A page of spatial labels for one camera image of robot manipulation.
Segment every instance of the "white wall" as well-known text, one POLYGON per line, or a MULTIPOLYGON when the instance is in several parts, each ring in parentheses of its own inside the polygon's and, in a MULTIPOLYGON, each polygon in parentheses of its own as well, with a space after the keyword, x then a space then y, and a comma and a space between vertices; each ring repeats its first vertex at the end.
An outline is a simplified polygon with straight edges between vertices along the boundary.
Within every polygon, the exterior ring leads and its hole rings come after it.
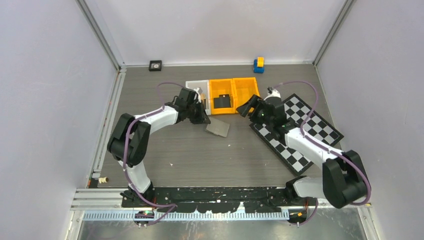
POLYGON ((313 61, 344 0, 90 2, 125 64, 145 65, 313 61))
POLYGON ((422 239, 424 1, 357 1, 318 66, 389 240, 422 239))
POLYGON ((0 239, 58 240, 116 71, 74 0, 0 3, 0 239))

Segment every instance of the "gray wood surface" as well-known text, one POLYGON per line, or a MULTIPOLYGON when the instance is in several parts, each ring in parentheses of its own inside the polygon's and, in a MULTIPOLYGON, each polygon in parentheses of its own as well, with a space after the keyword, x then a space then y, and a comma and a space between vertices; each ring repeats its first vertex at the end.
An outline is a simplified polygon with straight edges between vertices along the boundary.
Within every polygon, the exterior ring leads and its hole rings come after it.
MULTIPOLYGON (((332 123, 327 103, 312 65, 267 65, 265 73, 255 74, 251 65, 173 66, 161 72, 149 72, 146 67, 128 68, 119 99, 115 122, 121 114, 139 115, 161 106, 155 90, 161 82, 256 77, 259 92, 267 95, 267 87, 280 82, 304 80, 319 92, 316 111, 332 123)), ((160 87, 166 102, 178 95, 180 88, 160 87)), ((313 90, 305 84, 294 83, 280 89, 282 99, 296 93, 310 106, 314 104, 313 90)), ((238 114, 214 115, 230 123, 227 138, 205 131, 206 125, 193 125, 187 119, 167 126, 150 136, 144 164, 148 176, 157 187, 222 187, 222 186, 284 186, 295 176, 279 158, 256 136, 249 120, 238 114)), ((305 175, 317 177, 321 171, 312 166, 305 175)), ((122 168, 106 153, 102 177, 109 183, 99 187, 126 187, 122 168)))

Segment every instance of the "black and white checkered board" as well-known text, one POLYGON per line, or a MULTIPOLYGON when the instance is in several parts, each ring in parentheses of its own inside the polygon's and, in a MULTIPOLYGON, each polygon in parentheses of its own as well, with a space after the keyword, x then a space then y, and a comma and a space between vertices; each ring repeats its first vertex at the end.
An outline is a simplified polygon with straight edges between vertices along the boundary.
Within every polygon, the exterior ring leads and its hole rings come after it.
MULTIPOLYGON (((283 103, 287 118, 294 120, 299 125, 305 120, 311 110, 311 107, 296 94, 286 98, 283 103)), ((252 123, 250 127, 296 176, 300 176, 313 165, 313 163, 305 158, 300 152, 286 147, 281 142, 275 140, 270 133, 270 129, 265 124, 260 125, 252 123)), ((334 146, 343 138, 343 135, 338 130, 315 111, 303 128, 310 135, 330 146, 334 146)))

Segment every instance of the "yellow bin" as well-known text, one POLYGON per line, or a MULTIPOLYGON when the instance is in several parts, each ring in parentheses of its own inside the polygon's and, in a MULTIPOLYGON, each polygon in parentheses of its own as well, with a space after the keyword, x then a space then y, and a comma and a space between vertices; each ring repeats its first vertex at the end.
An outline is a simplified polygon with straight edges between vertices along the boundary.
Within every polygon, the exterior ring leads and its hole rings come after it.
POLYGON ((212 115, 236 113, 237 93, 234 90, 231 78, 210 79, 209 92, 210 113, 212 115))
POLYGON ((236 108, 249 101, 253 94, 260 96, 256 77, 233 78, 232 84, 235 88, 235 94, 237 95, 237 100, 235 101, 236 108))

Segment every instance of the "blue block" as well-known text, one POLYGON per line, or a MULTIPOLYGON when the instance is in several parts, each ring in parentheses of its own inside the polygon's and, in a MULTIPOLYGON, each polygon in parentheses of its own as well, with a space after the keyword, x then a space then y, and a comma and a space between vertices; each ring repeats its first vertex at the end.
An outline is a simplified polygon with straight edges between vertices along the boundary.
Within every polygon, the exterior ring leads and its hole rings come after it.
POLYGON ((263 67, 258 67, 258 59, 255 59, 253 61, 253 72, 255 74, 263 74, 265 71, 265 66, 263 67))

